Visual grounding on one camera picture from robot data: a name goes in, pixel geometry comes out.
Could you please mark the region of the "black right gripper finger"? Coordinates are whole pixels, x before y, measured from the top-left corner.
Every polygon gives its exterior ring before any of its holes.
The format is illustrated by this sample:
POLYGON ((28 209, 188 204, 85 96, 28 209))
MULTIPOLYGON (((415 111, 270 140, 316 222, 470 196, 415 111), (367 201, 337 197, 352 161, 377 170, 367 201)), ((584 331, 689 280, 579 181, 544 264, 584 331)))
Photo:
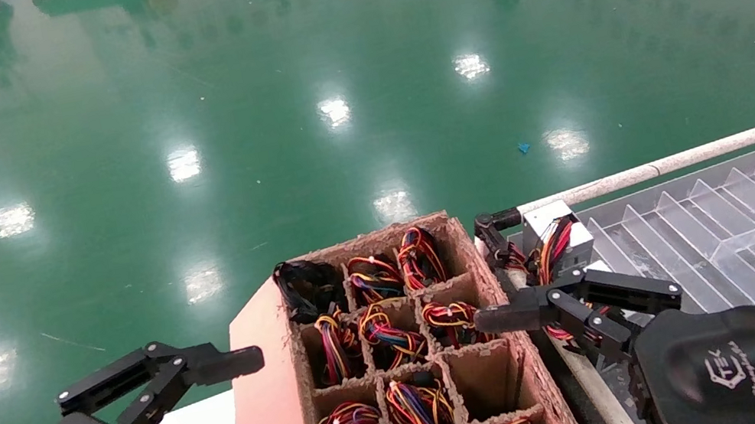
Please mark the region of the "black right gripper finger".
POLYGON ((666 279, 579 269, 550 285, 519 289, 502 305, 477 311, 474 324, 485 334, 544 331, 553 326, 609 360, 630 359, 631 342, 643 326, 623 311, 658 315, 682 307, 682 287, 666 279))

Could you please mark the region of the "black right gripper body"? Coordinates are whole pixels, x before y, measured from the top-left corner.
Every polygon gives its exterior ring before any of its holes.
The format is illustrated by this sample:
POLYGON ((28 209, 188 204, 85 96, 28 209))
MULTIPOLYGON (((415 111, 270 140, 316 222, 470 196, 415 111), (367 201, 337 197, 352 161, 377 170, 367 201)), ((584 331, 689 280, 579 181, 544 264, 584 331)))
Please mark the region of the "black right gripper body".
POLYGON ((646 424, 755 424, 755 305, 662 313, 631 348, 630 392, 646 424))

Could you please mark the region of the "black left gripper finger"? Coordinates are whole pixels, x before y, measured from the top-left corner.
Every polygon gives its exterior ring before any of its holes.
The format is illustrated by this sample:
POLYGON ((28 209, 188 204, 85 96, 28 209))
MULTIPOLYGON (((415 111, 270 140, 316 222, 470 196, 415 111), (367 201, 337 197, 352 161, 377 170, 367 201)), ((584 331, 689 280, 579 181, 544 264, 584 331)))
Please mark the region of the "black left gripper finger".
POLYGON ((59 393, 58 403, 62 416, 89 416, 142 389, 116 424, 159 424, 192 386, 232 381, 264 366, 256 345, 222 352, 209 342, 184 348, 153 342, 72 384, 59 393))

